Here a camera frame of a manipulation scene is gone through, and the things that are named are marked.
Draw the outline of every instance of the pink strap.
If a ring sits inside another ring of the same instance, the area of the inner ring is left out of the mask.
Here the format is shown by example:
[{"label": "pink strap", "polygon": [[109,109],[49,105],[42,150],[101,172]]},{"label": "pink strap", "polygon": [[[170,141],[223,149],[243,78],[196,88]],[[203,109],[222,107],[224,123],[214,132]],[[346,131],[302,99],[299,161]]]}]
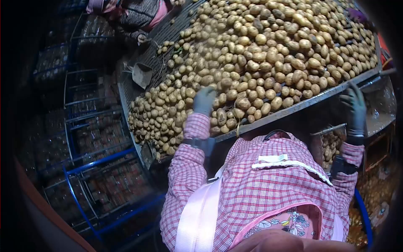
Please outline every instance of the pink strap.
[{"label": "pink strap", "polygon": [[334,215],[334,228],[331,240],[343,242],[343,223],[337,214]]},{"label": "pink strap", "polygon": [[175,252],[212,251],[222,184],[221,173],[227,163],[216,173],[216,176],[220,176],[218,180],[202,185],[189,197],[179,220]]}]

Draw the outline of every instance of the gray sweater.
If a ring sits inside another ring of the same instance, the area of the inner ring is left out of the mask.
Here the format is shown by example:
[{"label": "gray sweater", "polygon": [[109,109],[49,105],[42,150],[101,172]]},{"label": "gray sweater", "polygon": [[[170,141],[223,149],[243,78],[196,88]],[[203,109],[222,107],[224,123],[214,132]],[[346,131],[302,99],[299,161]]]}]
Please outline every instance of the gray sweater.
[{"label": "gray sweater", "polygon": [[154,19],[160,7],[159,3],[160,0],[123,0],[122,8],[127,9],[129,15],[123,13],[111,25],[118,34],[125,37],[137,39],[139,34],[147,35],[148,33],[140,28],[147,26]]}]

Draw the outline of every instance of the hand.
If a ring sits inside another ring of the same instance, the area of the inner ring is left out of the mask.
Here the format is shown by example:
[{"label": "hand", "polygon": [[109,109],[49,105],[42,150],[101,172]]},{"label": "hand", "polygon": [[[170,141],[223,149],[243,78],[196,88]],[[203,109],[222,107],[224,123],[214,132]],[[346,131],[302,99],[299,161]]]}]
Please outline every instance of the hand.
[{"label": "hand", "polygon": [[347,135],[364,137],[366,106],[364,96],[357,85],[349,84],[347,94],[340,95],[340,101],[346,105],[347,114]]},{"label": "hand", "polygon": [[139,34],[139,35],[137,36],[137,41],[138,41],[140,44],[146,42],[146,40],[147,40],[147,37],[146,37],[144,34]]},{"label": "hand", "polygon": [[205,87],[197,92],[193,101],[194,112],[204,114],[209,117],[211,109],[213,108],[215,97],[216,91],[213,89],[213,87]]}]

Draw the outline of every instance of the pink sleeve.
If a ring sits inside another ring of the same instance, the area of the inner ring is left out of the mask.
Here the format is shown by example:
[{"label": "pink sleeve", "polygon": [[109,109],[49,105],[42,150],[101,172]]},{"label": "pink sleeve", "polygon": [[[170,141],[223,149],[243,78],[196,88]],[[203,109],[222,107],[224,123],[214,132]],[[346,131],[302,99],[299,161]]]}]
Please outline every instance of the pink sleeve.
[{"label": "pink sleeve", "polygon": [[351,175],[346,175],[342,172],[337,173],[333,178],[332,183],[337,194],[336,214],[340,216],[343,222],[343,240],[346,239],[349,233],[350,218],[349,206],[354,196],[354,188],[357,183],[358,172]]},{"label": "pink sleeve", "polygon": [[[185,122],[185,139],[209,137],[210,119],[193,113]],[[161,213],[162,240],[170,251],[174,250],[176,233],[182,210],[190,195],[206,183],[207,173],[203,167],[204,152],[188,144],[180,144],[171,161],[168,173],[168,192]]]},{"label": "pink sleeve", "polygon": [[364,150],[364,145],[356,146],[346,142],[341,145],[341,152],[343,153],[344,160],[346,160],[349,164],[355,165],[356,167],[359,167],[361,164]]}]

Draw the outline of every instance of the pink checkered shirt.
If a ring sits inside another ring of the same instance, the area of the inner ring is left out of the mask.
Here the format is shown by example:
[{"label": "pink checkered shirt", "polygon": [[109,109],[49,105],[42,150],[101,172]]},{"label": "pink checkered shirt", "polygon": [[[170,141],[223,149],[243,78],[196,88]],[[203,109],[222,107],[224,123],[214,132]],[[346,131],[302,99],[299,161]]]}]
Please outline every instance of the pink checkered shirt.
[{"label": "pink checkered shirt", "polygon": [[[202,114],[191,114],[184,129],[184,137],[209,137],[210,120]],[[333,234],[334,215],[344,224],[344,239],[349,230],[348,208],[354,195],[358,173],[338,173],[332,183],[318,165],[307,146],[288,133],[291,139],[277,133],[268,141],[264,136],[251,141],[239,138],[226,157],[213,251],[228,251],[259,221],[300,205],[314,205],[319,214],[319,238],[329,240]],[[343,144],[346,161],[359,166],[364,146]],[[252,168],[259,156],[288,155],[288,160],[304,164],[286,167]],[[181,144],[169,168],[169,189],[161,213],[162,240],[173,251],[181,213],[190,195],[206,183],[203,167],[204,153]],[[315,170],[308,172],[306,166]]]}]

